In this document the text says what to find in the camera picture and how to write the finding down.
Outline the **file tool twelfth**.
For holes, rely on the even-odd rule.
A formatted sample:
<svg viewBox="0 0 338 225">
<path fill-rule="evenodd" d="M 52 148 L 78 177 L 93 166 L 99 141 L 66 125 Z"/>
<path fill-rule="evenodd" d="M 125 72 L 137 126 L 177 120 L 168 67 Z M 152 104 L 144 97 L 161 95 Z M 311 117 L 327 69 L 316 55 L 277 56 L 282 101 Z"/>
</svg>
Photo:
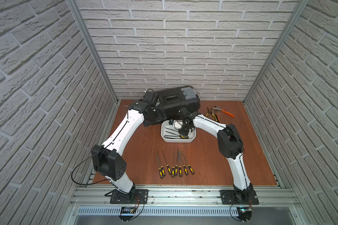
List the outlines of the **file tool twelfth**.
<svg viewBox="0 0 338 225">
<path fill-rule="evenodd" d="M 180 137 L 170 137 L 170 136 L 164 136 L 165 139 L 174 139 L 174 140 L 181 140 Z"/>
</svg>

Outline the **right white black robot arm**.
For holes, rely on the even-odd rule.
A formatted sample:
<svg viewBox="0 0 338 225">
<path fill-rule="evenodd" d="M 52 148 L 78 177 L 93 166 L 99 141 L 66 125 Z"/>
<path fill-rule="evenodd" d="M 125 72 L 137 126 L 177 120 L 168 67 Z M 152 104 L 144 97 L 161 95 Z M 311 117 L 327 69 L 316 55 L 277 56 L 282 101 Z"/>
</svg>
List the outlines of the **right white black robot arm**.
<svg viewBox="0 0 338 225">
<path fill-rule="evenodd" d="M 200 128 L 217 138 L 219 151 L 231 168 L 236 198 L 240 202 L 247 201 L 254 189 L 245 169 L 243 141 L 236 127 L 215 122 L 198 112 L 191 113 L 185 107 L 178 111 L 178 115 L 182 120 L 181 135 L 187 135 L 192 128 Z"/>
</svg>

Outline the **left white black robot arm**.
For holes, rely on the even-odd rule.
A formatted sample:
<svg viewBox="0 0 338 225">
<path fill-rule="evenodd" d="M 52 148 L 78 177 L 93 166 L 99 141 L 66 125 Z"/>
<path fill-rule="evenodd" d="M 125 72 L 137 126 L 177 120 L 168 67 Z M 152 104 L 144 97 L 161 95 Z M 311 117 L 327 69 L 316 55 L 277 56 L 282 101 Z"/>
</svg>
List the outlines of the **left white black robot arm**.
<svg viewBox="0 0 338 225">
<path fill-rule="evenodd" d="M 134 190 L 134 183 L 126 173 L 127 164 L 122 158 L 124 149 L 143 122 L 156 120 L 158 94 L 147 91 L 140 101 L 132 102 L 122 122 L 114 133 L 102 144 L 91 149 L 93 166 L 96 172 L 108 179 L 117 191 L 129 194 Z"/>
</svg>

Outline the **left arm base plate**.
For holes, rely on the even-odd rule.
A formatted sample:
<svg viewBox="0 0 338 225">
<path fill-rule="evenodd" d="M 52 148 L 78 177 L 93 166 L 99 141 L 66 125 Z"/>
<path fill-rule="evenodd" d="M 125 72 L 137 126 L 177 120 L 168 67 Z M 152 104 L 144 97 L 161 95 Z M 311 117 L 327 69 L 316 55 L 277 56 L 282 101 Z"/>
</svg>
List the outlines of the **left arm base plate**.
<svg viewBox="0 0 338 225">
<path fill-rule="evenodd" d="M 135 189 L 125 194 L 118 190 L 111 192 L 111 204 L 147 204 L 148 189 Z"/>
</svg>

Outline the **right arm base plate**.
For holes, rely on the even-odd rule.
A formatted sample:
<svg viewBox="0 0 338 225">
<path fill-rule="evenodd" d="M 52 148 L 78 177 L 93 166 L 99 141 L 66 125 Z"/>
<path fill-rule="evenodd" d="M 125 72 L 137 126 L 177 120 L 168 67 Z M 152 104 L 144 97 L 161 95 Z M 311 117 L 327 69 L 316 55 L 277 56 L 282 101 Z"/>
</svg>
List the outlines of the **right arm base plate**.
<svg viewBox="0 0 338 225">
<path fill-rule="evenodd" d="M 254 190 L 238 191 L 238 190 L 220 190 L 220 197 L 223 205 L 258 205 L 259 199 Z"/>
</svg>

